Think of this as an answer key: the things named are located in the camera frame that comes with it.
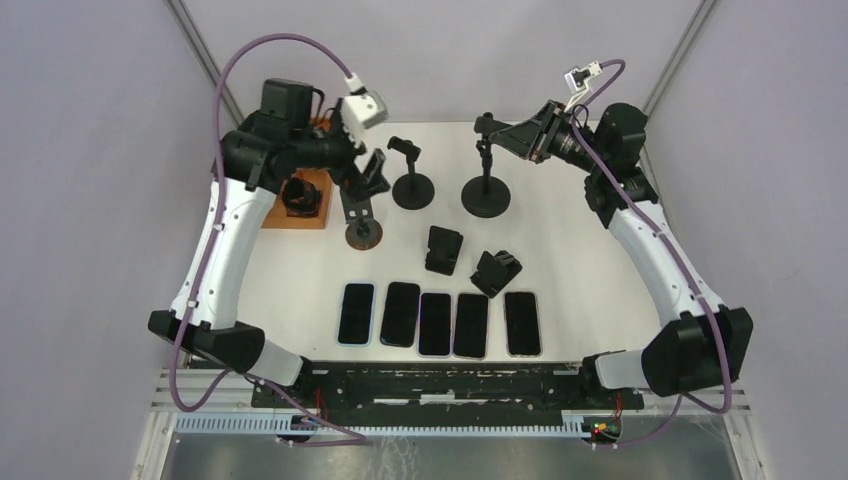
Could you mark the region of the black round base phone stand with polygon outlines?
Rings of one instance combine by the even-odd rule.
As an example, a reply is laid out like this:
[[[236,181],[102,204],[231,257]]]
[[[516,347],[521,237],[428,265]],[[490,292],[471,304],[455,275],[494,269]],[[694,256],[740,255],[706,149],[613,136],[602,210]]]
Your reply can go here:
[[[421,148],[411,140],[397,136],[389,139],[387,147],[402,153],[407,165],[407,173],[400,176],[392,187],[393,200],[405,210],[421,210],[427,207],[435,197],[435,187],[426,175],[416,171]]]

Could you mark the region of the wood base phone stand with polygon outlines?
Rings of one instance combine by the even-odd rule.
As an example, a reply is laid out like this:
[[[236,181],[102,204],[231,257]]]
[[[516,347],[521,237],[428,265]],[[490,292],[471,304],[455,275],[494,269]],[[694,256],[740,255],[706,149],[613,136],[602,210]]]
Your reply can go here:
[[[381,192],[383,194],[391,189],[390,182],[383,174],[383,166],[386,156],[380,148],[376,148],[369,159],[366,169],[377,169],[381,174]],[[350,199],[340,191],[340,198],[344,208],[345,239],[350,247],[365,251],[376,247],[383,235],[381,224],[375,219],[371,199]]]

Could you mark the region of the black folding phone stand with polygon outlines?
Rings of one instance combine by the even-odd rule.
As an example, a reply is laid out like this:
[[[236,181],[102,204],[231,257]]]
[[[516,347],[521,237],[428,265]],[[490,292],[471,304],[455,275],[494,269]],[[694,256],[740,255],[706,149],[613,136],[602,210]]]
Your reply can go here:
[[[432,225],[429,228],[425,269],[452,276],[458,261],[464,236],[455,230]]]

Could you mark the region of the light blue cased phone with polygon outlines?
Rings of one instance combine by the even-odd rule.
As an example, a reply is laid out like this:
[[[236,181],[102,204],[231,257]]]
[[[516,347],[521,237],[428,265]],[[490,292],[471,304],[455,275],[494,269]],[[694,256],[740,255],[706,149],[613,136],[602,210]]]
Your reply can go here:
[[[370,342],[375,291],[369,283],[345,286],[336,337],[340,345],[362,346]]]

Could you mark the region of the black cased phone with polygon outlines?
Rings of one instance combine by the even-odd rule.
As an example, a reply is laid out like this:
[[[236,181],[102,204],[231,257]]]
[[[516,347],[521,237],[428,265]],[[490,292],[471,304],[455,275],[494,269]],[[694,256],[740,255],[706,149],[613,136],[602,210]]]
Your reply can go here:
[[[411,347],[419,318],[421,288],[408,282],[391,282],[384,301],[379,339],[383,345]]]

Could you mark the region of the lilac cased phone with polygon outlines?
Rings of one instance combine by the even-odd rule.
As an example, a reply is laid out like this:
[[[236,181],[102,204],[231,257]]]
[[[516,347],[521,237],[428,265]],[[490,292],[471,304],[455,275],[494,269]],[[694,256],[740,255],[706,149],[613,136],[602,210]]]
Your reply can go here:
[[[452,297],[447,293],[425,292],[421,295],[417,344],[421,356],[450,356],[452,306]]]

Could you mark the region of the clear cased phone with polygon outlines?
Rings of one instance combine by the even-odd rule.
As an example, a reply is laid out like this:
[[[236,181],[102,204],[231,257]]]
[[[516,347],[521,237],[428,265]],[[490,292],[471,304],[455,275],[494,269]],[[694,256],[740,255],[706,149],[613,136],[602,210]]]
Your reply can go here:
[[[488,318],[488,297],[473,293],[458,296],[452,347],[454,355],[477,360],[486,356]]]
[[[532,292],[508,292],[504,295],[507,351],[516,357],[541,354],[541,336],[537,297]]]

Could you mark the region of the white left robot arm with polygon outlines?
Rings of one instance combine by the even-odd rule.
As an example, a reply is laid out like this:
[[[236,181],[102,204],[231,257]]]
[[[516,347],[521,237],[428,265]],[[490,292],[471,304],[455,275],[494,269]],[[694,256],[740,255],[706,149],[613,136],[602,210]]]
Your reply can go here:
[[[313,379],[301,372],[305,358],[239,321],[238,301],[262,224],[297,171],[327,171],[354,202],[390,190],[380,149],[366,169],[355,163],[366,152],[366,131],[387,120],[387,107],[358,78],[348,86],[329,128],[322,129],[312,122],[315,87],[282,79],[264,83],[260,108],[220,140],[211,205],[184,284],[170,307],[152,312],[148,321],[152,333],[188,353],[276,383],[278,397],[295,408],[314,394]]]

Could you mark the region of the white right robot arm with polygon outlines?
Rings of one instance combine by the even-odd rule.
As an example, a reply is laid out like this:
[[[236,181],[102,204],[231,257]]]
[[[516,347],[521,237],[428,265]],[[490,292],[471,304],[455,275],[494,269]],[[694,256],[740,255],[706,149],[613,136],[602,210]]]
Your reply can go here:
[[[578,119],[582,109],[550,101],[520,123],[484,114],[474,124],[477,134],[519,158],[541,163],[555,157],[585,171],[590,210],[628,254],[654,302],[660,320],[654,339],[640,350],[585,358],[577,382],[580,400],[602,408],[620,389],[668,397],[732,386],[753,320],[707,285],[670,231],[658,194],[639,166],[646,115],[613,103],[591,128]]]

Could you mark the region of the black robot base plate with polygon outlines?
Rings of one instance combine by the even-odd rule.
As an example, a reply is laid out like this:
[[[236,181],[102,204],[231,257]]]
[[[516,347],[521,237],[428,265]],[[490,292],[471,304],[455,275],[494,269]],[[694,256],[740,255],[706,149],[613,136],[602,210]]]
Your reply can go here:
[[[640,409],[641,394],[590,384],[574,363],[316,362],[291,386],[254,386],[251,405],[291,409],[281,438],[363,445],[384,436],[564,435],[588,439],[587,413]]]

